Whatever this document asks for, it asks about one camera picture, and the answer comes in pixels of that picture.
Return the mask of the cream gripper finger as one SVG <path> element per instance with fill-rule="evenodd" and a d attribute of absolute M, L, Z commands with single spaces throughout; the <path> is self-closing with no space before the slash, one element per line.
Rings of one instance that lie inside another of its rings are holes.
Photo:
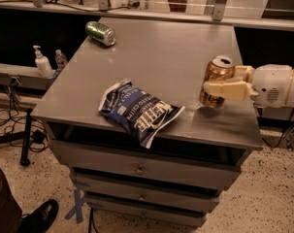
<path fill-rule="evenodd" d="M 249 82 L 253 76 L 254 68 L 249 65 L 237 65 L 235 67 L 234 77 L 241 81 Z"/>
<path fill-rule="evenodd" d="M 235 101 L 243 101 L 249 98 L 252 93 L 251 84 L 244 81 L 229 83 L 205 82 L 203 88 L 209 95 Z"/>

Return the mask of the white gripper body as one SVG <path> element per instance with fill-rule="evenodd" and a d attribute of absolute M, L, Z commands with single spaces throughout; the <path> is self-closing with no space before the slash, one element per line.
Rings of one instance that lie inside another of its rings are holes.
<path fill-rule="evenodd" d="M 293 68 L 288 65 L 268 64 L 256 68 L 251 76 L 250 98 L 263 108 L 284 107 L 292 75 Z"/>

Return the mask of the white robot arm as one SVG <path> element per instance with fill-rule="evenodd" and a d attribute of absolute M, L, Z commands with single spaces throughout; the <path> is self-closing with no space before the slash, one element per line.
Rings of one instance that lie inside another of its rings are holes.
<path fill-rule="evenodd" d="M 203 88 L 224 99 L 251 99 L 262 108 L 294 108 L 294 68 L 288 65 L 236 66 L 232 78 L 204 82 Z"/>

